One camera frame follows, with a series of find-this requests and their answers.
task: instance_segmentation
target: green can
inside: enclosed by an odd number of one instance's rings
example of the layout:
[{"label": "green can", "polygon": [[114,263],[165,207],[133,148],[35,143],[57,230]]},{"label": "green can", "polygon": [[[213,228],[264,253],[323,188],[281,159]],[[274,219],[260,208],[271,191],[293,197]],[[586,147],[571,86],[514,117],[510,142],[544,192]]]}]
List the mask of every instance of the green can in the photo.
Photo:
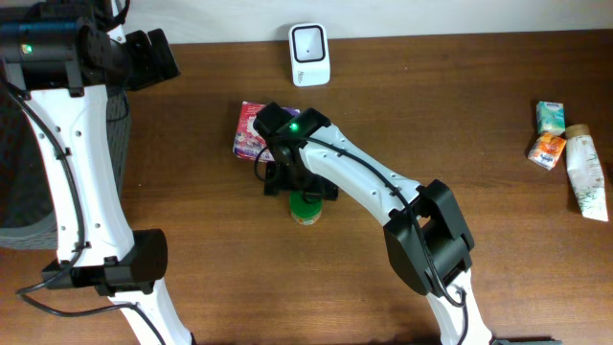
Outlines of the green can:
[{"label": "green can", "polygon": [[289,196],[291,216],[299,224],[314,224],[322,215],[323,205],[324,201],[322,199],[305,198],[302,192],[292,191]]}]

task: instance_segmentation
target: white wall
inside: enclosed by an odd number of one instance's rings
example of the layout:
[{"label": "white wall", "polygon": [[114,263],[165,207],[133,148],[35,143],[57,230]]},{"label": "white wall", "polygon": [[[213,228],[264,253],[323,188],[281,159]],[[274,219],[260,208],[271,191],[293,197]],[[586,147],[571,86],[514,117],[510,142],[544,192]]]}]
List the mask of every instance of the white wall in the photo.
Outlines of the white wall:
[{"label": "white wall", "polygon": [[613,0],[132,0],[126,31],[162,28],[171,43],[280,40],[308,21],[330,38],[613,29]]}]

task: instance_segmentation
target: green light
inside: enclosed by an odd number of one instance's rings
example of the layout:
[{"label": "green light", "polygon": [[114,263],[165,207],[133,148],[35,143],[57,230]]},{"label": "green light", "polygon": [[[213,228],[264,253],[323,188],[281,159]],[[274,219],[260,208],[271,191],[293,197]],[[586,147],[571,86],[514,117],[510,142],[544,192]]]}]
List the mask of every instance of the green light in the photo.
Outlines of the green light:
[{"label": "green light", "polygon": [[34,49],[32,48],[30,44],[21,45],[21,51],[23,52],[23,54],[30,54],[33,50]]}]

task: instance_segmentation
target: pink package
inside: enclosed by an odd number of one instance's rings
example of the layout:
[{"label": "pink package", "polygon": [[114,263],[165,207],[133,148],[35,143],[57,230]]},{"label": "pink package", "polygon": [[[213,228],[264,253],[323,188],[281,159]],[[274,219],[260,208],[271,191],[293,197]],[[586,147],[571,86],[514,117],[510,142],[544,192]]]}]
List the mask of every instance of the pink package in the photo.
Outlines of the pink package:
[{"label": "pink package", "polygon": [[[247,160],[256,160],[256,156],[266,144],[260,135],[253,128],[253,122],[256,120],[258,111],[264,108],[264,104],[243,102],[240,109],[240,117],[238,118],[237,135],[234,138],[234,154],[238,158]],[[300,110],[284,107],[292,116],[300,114]],[[274,159],[272,154],[267,150],[261,157],[261,161],[271,162]]]}]

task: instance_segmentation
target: basket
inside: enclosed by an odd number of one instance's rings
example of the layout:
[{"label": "basket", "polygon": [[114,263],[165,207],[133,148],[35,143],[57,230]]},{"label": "basket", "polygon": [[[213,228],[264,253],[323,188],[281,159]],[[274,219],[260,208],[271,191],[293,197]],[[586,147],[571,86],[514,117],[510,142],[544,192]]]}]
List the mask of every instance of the basket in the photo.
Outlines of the basket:
[{"label": "basket", "polygon": [[[108,98],[106,137],[118,196],[131,127],[124,93]],[[56,249],[57,224],[38,143],[18,105],[0,91],[0,246]]]}]

